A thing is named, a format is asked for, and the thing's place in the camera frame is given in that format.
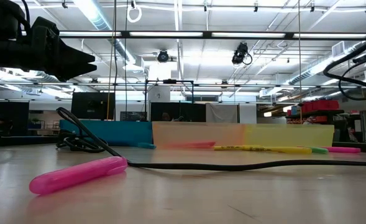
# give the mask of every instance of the yellow panel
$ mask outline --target yellow panel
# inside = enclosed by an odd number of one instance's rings
[[[332,146],[333,125],[246,124],[245,144],[259,146]]]
[[[244,124],[152,122],[153,143],[157,148],[183,142],[215,141],[217,146],[244,144]]]

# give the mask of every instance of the pink marker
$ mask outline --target pink marker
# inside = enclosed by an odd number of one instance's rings
[[[215,141],[198,141],[198,142],[175,142],[166,144],[165,147],[184,148],[184,149],[212,149],[216,144]]]
[[[98,159],[37,176],[31,180],[29,190],[34,194],[49,194],[98,177],[120,174],[126,167],[123,157]]]
[[[360,153],[360,148],[354,147],[323,147],[327,149],[329,152],[341,152],[341,153]]]

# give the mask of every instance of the green highlighter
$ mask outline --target green highlighter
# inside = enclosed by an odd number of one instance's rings
[[[320,148],[320,147],[309,147],[313,153],[318,153],[318,154],[328,154],[329,151],[325,148]]]

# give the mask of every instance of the orange panel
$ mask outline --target orange panel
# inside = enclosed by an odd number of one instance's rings
[[[153,142],[157,148],[187,142],[215,141],[217,146],[244,144],[243,124],[162,122],[152,123]]]

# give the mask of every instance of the computer monitor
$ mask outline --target computer monitor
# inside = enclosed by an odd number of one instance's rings
[[[114,93],[73,93],[71,112],[80,119],[113,119]]]

